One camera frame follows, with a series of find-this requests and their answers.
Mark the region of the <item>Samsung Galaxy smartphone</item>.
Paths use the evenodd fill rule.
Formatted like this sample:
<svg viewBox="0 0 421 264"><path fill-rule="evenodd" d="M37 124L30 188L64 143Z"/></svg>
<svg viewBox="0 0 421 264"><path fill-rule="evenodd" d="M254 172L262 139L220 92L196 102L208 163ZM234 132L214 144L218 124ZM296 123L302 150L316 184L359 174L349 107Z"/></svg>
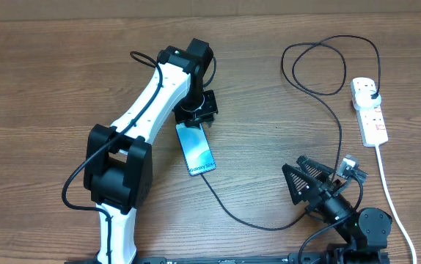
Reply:
<svg viewBox="0 0 421 264"><path fill-rule="evenodd" d="M181 123L175 128L188 173L191 176L197 176L214 170L216 163L202 124L188 128Z"/></svg>

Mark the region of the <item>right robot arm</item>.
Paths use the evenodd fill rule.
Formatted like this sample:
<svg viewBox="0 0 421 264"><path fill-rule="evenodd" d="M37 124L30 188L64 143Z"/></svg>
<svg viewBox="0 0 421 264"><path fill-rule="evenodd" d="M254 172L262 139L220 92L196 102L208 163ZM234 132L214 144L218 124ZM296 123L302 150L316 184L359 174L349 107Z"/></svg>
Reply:
<svg viewBox="0 0 421 264"><path fill-rule="evenodd" d="M389 262L387 238L392 217L378 208L361 209L367 173L359 161L347 155L337 171L304 155L296 166L285 164L282 172L294 205L306 202L305 213L318 213L327 224L311 235L289 263L384 264ZM305 253L306 245L327 230L334 229L345 241L331 243L323 252Z"/></svg>

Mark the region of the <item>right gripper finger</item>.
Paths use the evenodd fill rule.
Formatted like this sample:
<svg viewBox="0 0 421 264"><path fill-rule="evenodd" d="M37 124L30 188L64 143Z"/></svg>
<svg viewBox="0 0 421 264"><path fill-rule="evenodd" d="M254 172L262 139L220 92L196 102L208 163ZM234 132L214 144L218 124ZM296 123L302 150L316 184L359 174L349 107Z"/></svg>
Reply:
<svg viewBox="0 0 421 264"><path fill-rule="evenodd" d="M315 186L315 179L300 167L288 164L282 166L282 172L288 185L290 197L294 205L307 200L305 191Z"/></svg>
<svg viewBox="0 0 421 264"><path fill-rule="evenodd" d="M305 155L301 155L296 163L303 172L317 179L328 179L334 173L332 168L320 164Z"/></svg>

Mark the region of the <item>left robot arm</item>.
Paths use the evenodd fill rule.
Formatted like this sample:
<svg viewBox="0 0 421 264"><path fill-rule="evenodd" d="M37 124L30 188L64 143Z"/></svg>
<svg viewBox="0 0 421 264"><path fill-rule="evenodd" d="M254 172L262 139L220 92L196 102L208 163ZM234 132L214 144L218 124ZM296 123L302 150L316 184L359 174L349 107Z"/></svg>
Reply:
<svg viewBox="0 0 421 264"><path fill-rule="evenodd" d="M218 112L204 75L216 64L210 45L193 39L187 49L169 46L150 61L149 84L110 126L97 124L87 140L84 187L100 215L95 263L132 263L136 211L153 181L152 146L170 114L190 174L215 168L203 129Z"/></svg>

